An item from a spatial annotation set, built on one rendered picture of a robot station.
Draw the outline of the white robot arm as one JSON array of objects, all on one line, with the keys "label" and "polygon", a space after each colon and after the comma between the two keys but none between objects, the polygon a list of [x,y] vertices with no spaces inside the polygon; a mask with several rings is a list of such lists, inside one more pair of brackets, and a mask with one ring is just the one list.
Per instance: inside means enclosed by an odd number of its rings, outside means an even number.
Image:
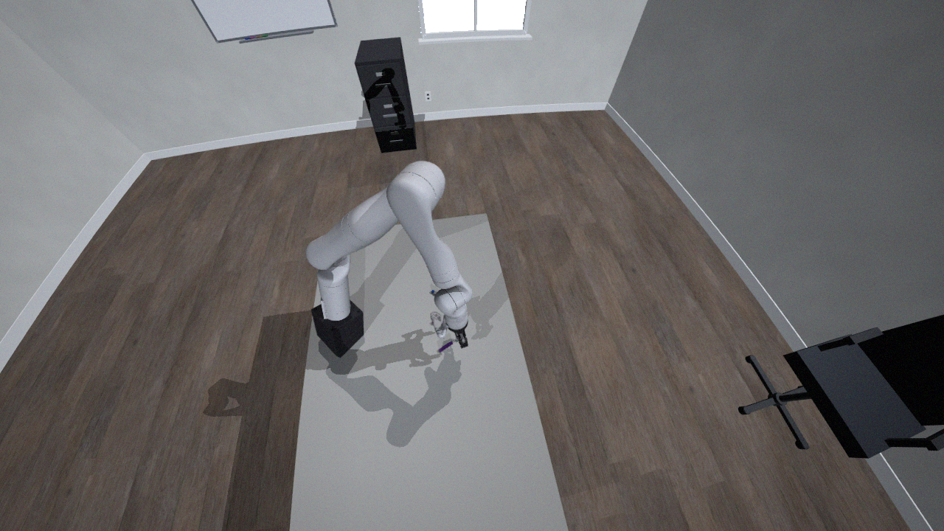
[{"label": "white robot arm", "polygon": [[385,189],[351,209],[326,235],[310,242],[306,257],[318,269],[324,319],[339,322],[350,315],[350,255],[380,240],[399,221],[427,263],[432,281],[441,288],[434,302],[445,320],[438,312],[431,313],[437,336],[443,339],[448,327],[459,330],[466,326],[466,303],[473,291],[459,272],[451,247],[434,231],[431,215],[444,190],[444,173],[437,165],[414,162]]}]

